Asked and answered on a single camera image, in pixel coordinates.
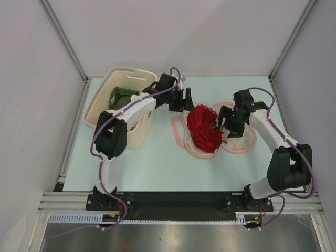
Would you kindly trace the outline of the red lace bra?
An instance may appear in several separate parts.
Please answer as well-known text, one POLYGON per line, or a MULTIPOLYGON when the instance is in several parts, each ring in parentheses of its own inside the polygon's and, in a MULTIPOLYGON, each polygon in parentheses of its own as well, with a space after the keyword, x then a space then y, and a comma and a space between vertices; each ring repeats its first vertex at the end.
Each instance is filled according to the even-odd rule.
POLYGON ((198 104, 187 116, 187 128, 194 145, 200 150, 214 154, 223 142, 223 130, 216 127, 217 113, 210 107, 198 104))

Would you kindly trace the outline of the pink floral mesh laundry bag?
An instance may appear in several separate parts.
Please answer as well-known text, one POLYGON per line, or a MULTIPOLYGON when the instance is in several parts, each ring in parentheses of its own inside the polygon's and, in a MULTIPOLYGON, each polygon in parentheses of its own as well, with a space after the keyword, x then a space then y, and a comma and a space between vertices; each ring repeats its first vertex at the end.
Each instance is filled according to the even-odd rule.
MULTIPOLYGON (((222 102, 214 105, 212 109, 219 114, 221 106, 226 105, 228 107, 233 107, 232 102, 222 102)), ((242 154, 250 151, 256 144, 257 136, 253 127, 245 125, 245 130, 241 138, 228 138, 229 131, 222 128, 224 134, 223 142, 221 147, 217 149, 214 154, 206 153, 199 148, 197 148, 191 138, 189 129, 187 128, 187 116, 190 111, 183 111, 179 117, 172 120, 172 128, 175 134, 175 139, 179 147, 186 149, 191 155, 200 159, 211 159, 213 158, 220 148, 234 154, 242 154)))

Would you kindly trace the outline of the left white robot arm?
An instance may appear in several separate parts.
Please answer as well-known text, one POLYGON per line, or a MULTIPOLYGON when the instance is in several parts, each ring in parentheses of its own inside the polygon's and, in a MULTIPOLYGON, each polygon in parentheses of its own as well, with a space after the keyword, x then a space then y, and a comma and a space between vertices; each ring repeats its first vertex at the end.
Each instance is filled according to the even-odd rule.
POLYGON ((107 190, 107 176, 103 172, 109 162, 125 151, 127 132, 133 125, 164 104, 173 112, 195 111, 191 88, 183 89, 181 74, 176 77, 172 73, 163 73, 158 81, 144 88, 134 101, 115 112, 100 113, 90 154, 100 159, 98 186, 94 190, 100 192, 97 202, 103 209, 112 209, 118 202, 127 210, 126 202, 116 197, 117 189, 107 190))

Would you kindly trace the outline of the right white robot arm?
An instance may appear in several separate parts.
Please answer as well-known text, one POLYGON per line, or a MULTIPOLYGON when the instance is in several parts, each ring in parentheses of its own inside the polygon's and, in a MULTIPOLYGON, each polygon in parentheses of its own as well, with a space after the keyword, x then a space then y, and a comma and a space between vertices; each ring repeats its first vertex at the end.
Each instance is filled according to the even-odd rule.
POLYGON ((252 127, 269 147, 272 156, 266 176, 258 182, 244 187, 243 207, 254 211, 261 200, 286 193, 298 199, 308 199, 316 191, 312 170, 312 148, 300 144, 270 117, 269 106, 263 101, 255 101, 251 89, 234 93, 234 105, 221 105, 215 129, 228 132, 226 140, 242 139, 245 130, 252 127))

